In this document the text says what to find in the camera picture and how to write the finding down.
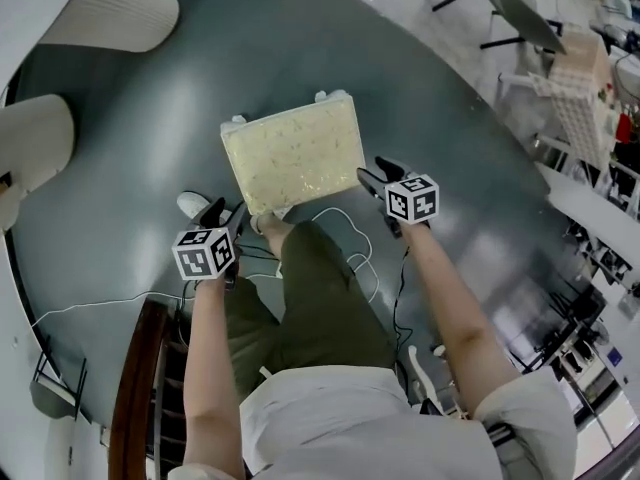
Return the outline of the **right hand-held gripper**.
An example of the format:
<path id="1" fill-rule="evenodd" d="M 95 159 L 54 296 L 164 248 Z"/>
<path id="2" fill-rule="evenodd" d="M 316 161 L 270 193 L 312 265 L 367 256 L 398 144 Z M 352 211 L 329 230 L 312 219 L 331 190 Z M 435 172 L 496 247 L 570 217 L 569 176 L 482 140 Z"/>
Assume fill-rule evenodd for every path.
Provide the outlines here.
<path id="1" fill-rule="evenodd" d="M 412 175 L 406 164 L 384 156 L 375 163 L 387 182 L 365 168 L 357 168 L 360 184 L 374 198 L 385 201 L 386 215 L 407 225 L 428 224 L 439 214 L 439 185 L 426 174 Z"/>

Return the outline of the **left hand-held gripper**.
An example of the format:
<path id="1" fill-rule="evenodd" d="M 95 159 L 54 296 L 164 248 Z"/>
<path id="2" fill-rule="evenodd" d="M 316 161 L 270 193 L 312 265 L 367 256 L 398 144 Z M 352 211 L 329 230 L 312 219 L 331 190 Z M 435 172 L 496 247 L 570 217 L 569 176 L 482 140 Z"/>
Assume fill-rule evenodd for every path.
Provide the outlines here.
<path id="1" fill-rule="evenodd" d="M 226 288 L 234 288 L 238 272 L 236 239 L 242 234 L 248 213 L 247 204 L 239 203 L 221 227 L 225 199 L 218 198 L 197 214 L 198 229 L 180 232 L 172 253 L 183 281 L 207 281 L 223 278 Z"/>

